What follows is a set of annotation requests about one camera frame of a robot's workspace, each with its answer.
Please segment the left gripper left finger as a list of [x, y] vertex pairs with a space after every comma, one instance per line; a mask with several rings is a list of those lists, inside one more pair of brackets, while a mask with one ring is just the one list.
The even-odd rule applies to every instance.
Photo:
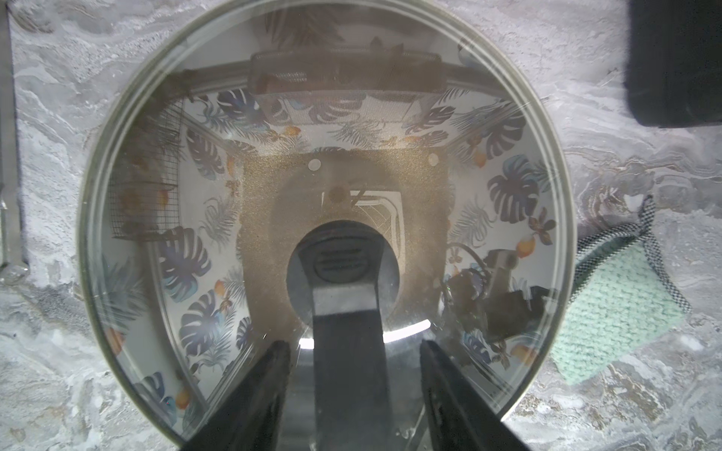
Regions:
[[276, 340], [182, 451], [274, 450], [291, 373], [291, 348]]

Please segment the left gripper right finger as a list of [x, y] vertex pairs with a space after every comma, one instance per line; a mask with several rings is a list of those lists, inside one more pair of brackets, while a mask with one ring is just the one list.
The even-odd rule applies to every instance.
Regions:
[[439, 345], [420, 345], [421, 386], [434, 450], [526, 451]]

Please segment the green checkered cloth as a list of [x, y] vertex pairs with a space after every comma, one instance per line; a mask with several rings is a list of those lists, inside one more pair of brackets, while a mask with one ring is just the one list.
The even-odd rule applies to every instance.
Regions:
[[552, 349], [566, 383], [590, 379], [690, 313], [665, 268], [655, 214], [648, 195], [636, 221], [578, 241], [573, 290]]

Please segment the glass pot lid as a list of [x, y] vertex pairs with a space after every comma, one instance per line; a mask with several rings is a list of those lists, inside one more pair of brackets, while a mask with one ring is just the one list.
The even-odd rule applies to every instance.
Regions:
[[436, 342], [500, 417], [575, 271], [560, 141], [474, 28], [426, 1], [233, 1], [135, 75], [82, 191], [80, 284], [139, 410], [183, 446], [289, 355], [281, 450], [337, 449], [379, 381], [392, 449], [429, 427]]

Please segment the black tool case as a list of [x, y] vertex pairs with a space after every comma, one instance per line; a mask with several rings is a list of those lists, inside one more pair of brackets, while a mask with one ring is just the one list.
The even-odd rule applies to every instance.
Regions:
[[721, 123], [721, 2], [630, 1], [628, 107], [646, 127]]

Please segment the orange handled screwdriver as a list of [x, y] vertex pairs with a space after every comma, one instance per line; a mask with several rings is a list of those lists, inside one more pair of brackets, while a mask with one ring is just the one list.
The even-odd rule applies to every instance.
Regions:
[[1, 2], [1, 283], [20, 283], [29, 273], [20, 205], [17, 113], [8, 2]]

